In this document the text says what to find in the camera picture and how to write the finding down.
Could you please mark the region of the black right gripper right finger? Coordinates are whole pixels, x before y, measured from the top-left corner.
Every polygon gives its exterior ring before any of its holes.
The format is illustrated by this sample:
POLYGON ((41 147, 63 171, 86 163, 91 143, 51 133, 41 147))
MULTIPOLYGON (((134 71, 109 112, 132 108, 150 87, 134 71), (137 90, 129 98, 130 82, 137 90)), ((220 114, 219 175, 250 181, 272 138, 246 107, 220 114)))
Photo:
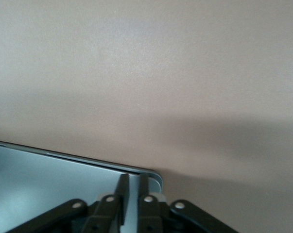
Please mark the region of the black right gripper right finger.
POLYGON ((139 176, 138 233, 235 233, 216 217, 187 200, 167 204, 165 196, 149 191, 149 176, 139 176))

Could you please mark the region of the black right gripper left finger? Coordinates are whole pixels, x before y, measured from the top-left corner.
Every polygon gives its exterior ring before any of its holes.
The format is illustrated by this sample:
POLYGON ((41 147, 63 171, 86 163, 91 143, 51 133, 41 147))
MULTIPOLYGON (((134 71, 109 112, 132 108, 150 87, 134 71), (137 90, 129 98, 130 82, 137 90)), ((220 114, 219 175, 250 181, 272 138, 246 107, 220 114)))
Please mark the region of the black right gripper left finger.
POLYGON ((10 233, 119 233, 129 199, 129 175, 121 174, 116 189, 93 204, 64 202, 9 230, 10 233))

